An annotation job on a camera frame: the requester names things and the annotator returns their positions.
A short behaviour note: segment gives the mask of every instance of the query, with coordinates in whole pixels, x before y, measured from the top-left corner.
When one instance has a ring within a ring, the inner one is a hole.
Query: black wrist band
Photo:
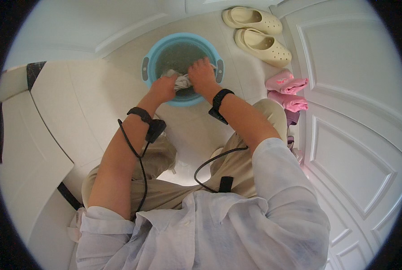
[[[144,110],[143,108],[133,107],[127,113],[127,115],[130,115],[130,114],[138,115],[139,117],[141,117],[141,120],[144,123],[147,123],[148,125],[151,124],[152,119],[150,117],[150,114],[146,110]]]
[[[213,98],[213,107],[208,111],[208,114],[216,118],[217,120],[221,121],[222,123],[228,125],[228,122],[225,120],[225,118],[219,113],[219,108],[220,105],[222,104],[223,98],[227,94],[233,94],[234,92],[229,90],[229,89],[222,89],[217,93],[214,98]]]

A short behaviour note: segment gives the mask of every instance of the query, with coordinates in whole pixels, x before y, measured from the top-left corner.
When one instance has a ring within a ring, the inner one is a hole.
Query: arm
[[[156,80],[150,91],[138,103],[153,118],[156,109],[175,97],[174,83],[177,75]],[[130,114],[123,128],[133,148],[140,153],[149,126],[138,115]],[[117,130],[103,154],[96,181],[89,199],[89,206],[101,206],[130,219],[130,185],[138,158],[132,153],[123,133]]]
[[[214,71],[208,58],[200,59],[189,68],[189,78],[195,92],[201,94],[210,104],[222,90],[214,78]],[[279,138],[279,133],[267,118],[250,104],[233,94],[227,94],[219,109],[231,127],[242,137],[252,154],[267,138]]]

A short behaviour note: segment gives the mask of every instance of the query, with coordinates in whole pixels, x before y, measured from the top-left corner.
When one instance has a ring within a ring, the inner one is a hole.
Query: white tile floor
[[[52,113],[60,114],[58,119],[50,117],[48,122],[62,127],[59,137],[61,141],[79,141],[72,144],[75,155],[70,156],[75,169],[63,181],[75,197],[81,200],[81,184],[88,172],[100,163],[100,156],[83,151],[85,134],[92,135],[103,152],[118,128],[117,119],[123,119],[126,112],[135,106],[148,91],[140,74],[140,63],[151,46],[166,35],[175,32],[191,32],[210,41],[225,62],[225,76],[222,86],[231,89],[237,96],[250,104],[267,97],[264,86],[266,79],[281,69],[272,67],[239,49],[233,39],[235,29],[225,25],[221,12],[205,13],[182,19],[155,30],[121,46],[104,59],[95,61],[68,61],[47,63],[39,77],[54,78],[53,87],[44,85],[36,92],[53,91],[52,99],[41,98],[44,104],[38,108],[46,108],[52,104]],[[276,38],[285,44],[283,37]],[[71,87],[59,91],[63,83],[69,80]],[[63,98],[72,98],[71,102],[63,102]],[[204,161],[209,159],[214,150],[224,146],[233,130],[208,115],[210,105],[204,101],[191,107],[172,107],[166,104],[156,112],[167,124],[166,136],[177,148],[176,172],[164,172],[161,180],[181,185],[194,185],[193,173]],[[79,117],[71,118],[68,112],[82,113],[84,124],[73,125]],[[293,128],[298,147],[298,126]],[[198,179],[206,181],[210,177],[208,166],[199,174]]]

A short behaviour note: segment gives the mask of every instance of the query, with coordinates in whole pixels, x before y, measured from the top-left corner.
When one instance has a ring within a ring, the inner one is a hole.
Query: person
[[[195,92],[210,104],[222,88],[209,59],[188,70]],[[176,76],[157,79],[138,107],[151,117],[175,97]],[[83,183],[87,212],[82,216],[76,253],[78,269],[323,269],[330,223],[315,190],[286,147],[283,108],[263,99],[251,106],[234,94],[219,113],[236,131],[204,184],[215,191],[231,176],[231,192],[212,193],[156,179],[173,168],[176,149],[165,136],[143,158],[148,193],[139,161],[119,129],[100,166]],[[141,153],[149,126],[130,114],[122,123]]]

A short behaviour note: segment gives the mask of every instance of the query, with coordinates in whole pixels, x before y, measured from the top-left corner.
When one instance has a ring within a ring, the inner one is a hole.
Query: pink cloth
[[[292,112],[308,109],[308,101],[296,94],[281,94],[277,91],[269,91],[267,97],[282,105],[284,109]]]
[[[296,92],[305,88],[309,80],[295,79],[294,75],[288,70],[284,69],[265,82],[265,87],[270,91],[278,91],[282,94],[294,95]]]

